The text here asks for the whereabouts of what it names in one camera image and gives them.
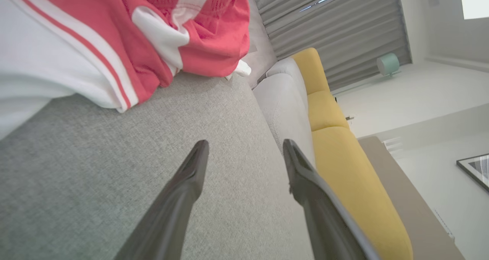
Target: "white stripe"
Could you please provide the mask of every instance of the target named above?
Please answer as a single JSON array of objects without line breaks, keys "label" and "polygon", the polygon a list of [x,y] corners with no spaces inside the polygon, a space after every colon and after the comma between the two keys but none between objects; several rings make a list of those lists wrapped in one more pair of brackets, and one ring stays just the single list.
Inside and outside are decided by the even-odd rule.
[{"label": "white stripe", "polygon": [[63,10],[53,5],[48,0],[29,0],[31,1],[37,8],[44,11],[46,14],[51,16],[54,20],[63,24],[64,26],[70,28],[71,30],[78,33],[80,36],[89,41],[104,57],[108,60],[108,62],[112,65],[115,72],[117,73],[119,80],[121,82],[122,88],[126,93],[126,96],[131,103],[131,106],[127,106],[125,100],[122,97],[122,93],[119,90],[117,82],[114,79],[114,76],[110,73],[108,68],[96,57],[84,44],[79,42],[77,39],[72,37],[70,34],[61,30],[57,26],[53,25],[42,15],[39,15],[37,12],[32,10],[27,4],[25,4],[22,0],[12,0],[19,7],[21,7],[26,13],[35,18],[37,21],[48,27],[51,31],[55,32],[57,35],[62,37],[68,43],[70,43],[75,49],[80,51],[82,55],[84,55],[100,72],[107,78],[110,82],[110,85],[115,91],[117,98],[120,101],[121,108],[117,110],[119,112],[124,112],[128,108],[136,105],[139,100],[134,91],[134,88],[131,84],[131,80],[129,79],[129,75],[127,74],[126,68],[124,67],[122,61],[120,60],[117,53],[112,49],[112,47],[101,37],[97,32],[93,29],[85,25],[84,23],[78,21],[76,18],[71,15],[65,13]]},{"label": "white stripe", "polygon": [[121,108],[112,86],[72,45],[12,0],[0,0],[0,140],[53,98],[79,93]]},{"label": "white stripe", "polygon": [[179,47],[190,41],[190,36],[183,24],[194,19],[207,0],[178,0],[172,11],[173,24],[177,30],[169,26],[161,17],[145,6],[137,7],[131,19],[150,41],[162,60],[168,65],[173,76],[183,68]]}]

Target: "red and white clothing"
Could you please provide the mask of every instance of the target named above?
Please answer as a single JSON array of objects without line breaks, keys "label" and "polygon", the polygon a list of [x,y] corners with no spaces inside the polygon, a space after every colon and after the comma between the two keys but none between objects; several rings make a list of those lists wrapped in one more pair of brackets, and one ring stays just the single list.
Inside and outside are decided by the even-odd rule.
[{"label": "red and white clothing", "polygon": [[[180,70],[229,76],[249,48],[248,0],[0,0],[0,8],[0,115],[23,110],[14,121],[73,93],[124,112]],[[5,100],[19,96],[23,108]]]}]

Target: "white garment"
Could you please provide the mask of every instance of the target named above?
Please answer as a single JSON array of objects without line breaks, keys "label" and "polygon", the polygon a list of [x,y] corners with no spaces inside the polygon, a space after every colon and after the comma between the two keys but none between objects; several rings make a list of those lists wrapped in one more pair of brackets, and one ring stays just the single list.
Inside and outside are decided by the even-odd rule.
[{"label": "white garment", "polygon": [[81,93],[120,108],[108,80],[70,44],[11,0],[0,9],[0,140],[53,98]]},{"label": "white garment", "polygon": [[232,72],[230,75],[228,75],[226,77],[226,79],[230,80],[234,74],[237,74],[237,75],[244,77],[244,78],[248,78],[249,75],[251,74],[251,68],[250,68],[250,66],[248,66],[248,63],[246,63],[240,59],[240,61],[238,62],[238,66],[236,67],[234,72]]}]

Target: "gray curtain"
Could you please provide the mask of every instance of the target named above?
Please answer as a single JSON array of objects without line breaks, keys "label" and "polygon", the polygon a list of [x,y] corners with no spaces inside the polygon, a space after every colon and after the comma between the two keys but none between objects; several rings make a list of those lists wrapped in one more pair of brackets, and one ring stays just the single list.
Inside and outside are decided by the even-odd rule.
[{"label": "gray curtain", "polygon": [[399,0],[255,1],[277,58],[316,48],[331,90],[378,74],[384,54],[411,63]]}]

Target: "white wall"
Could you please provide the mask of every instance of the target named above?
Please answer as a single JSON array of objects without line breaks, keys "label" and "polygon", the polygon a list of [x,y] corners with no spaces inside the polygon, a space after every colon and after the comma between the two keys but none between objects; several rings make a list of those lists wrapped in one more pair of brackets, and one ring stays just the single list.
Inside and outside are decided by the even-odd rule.
[{"label": "white wall", "polygon": [[489,73],[433,62],[401,71],[337,95],[344,115],[356,115],[351,128],[357,138],[489,103]]},{"label": "white wall", "polygon": [[489,18],[465,20],[461,0],[439,2],[423,0],[431,54],[489,63]]},{"label": "white wall", "polygon": [[489,104],[425,120],[408,126],[376,133],[379,140],[401,143],[403,150],[412,150],[465,136],[489,131]]},{"label": "white wall", "polygon": [[423,62],[428,53],[428,37],[423,0],[400,0],[405,19],[412,62]]},{"label": "white wall", "polygon": [[398,159],[428,206],[447,224],[466,260],[487,260],[489,193],[458,168],[456,161],[487,153],[489,132],[482,132],[411,150]]}]

